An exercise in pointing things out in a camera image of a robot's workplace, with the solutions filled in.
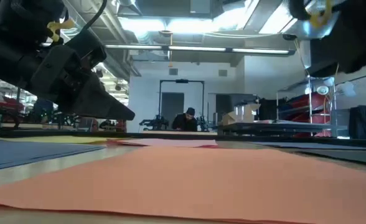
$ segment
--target orange paper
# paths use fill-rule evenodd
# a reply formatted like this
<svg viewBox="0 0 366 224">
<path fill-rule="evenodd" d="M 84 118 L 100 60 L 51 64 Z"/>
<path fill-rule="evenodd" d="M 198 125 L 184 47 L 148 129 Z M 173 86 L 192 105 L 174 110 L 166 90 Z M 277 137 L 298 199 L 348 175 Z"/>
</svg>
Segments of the orange paper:
<svg viewBox="0 0 366 224">
<path fill-rule="evenodd" d="M 218 147 L 215 140 L 171 140 L 171 139 L 109 139 L 107 144 L 129 146 L 175 146 L 175 147 Z"/>
<path fill-rule="evenodd" d="M 366 223 L 366 173 L 274 150 L 144 147 L 0 186 L 0 204 L 238 222 Z"/>
</svg>

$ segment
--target cardboard box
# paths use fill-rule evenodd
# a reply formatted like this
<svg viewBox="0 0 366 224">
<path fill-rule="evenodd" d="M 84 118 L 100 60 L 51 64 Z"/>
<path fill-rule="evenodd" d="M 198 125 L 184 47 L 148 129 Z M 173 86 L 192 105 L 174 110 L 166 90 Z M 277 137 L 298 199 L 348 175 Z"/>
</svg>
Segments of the cardboard box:
<svg viewBox="0 0 366 224">
<path fill-rule="evenodd" d="M 255 118 L 255 111 L 258 110 L 260 104 L 245 105 L 243 113 L 241 111 L 232 111 L 222 117 L 222 125 L 234 123 L 252 123 Z"/>
</svg>

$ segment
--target yellow paper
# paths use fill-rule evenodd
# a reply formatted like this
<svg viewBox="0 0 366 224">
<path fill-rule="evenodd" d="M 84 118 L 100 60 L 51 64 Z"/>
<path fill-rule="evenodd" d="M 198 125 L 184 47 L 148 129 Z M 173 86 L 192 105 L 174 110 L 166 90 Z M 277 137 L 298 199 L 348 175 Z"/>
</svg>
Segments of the yellow paper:
<svg viewBox="0 0 366 224">
<path fill-rule="evenodd" d="M 26 137 L 26 138 L 0 138 L 2 141 L 11 142 L 50 142 L 50 143 L 71 143 L 71 144 L 90 144 L 96 142 L 105 142 L 107 139 L 103 137 L 76 137 L 76 136 L 43 136 L 43 137 Z"/>
</svg>

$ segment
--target black jacket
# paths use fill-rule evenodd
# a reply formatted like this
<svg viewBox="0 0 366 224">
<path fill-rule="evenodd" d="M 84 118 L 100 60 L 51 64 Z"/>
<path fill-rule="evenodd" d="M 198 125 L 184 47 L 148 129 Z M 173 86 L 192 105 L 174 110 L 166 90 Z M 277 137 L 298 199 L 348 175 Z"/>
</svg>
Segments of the black jacket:
<svg viewBox="0 0 366 224">
<path fill-rule="evenodd" d="M 172 124 L 172 129 L 181 129 L 182 131 L 197 131 L 197 120 L 195 118 L 187 120 L 185 114 L 176 116 Z"/>
</svg>

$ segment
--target black cap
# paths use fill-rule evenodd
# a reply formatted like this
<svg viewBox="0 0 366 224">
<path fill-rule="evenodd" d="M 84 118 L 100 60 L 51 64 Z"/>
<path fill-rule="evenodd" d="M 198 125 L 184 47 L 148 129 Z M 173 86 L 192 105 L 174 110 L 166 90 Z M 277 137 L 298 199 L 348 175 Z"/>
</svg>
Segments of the black cap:
<svg viewBox="0 0 366 224">
<path fill-rule="evenodd" d="M 191 116 L 194 116 L 195 115 L 195 109 L 194 108 L 189 108 L 189 109 L 187 109 L 187 111 L 185 113 L 187 113 Z"/>
</svg>

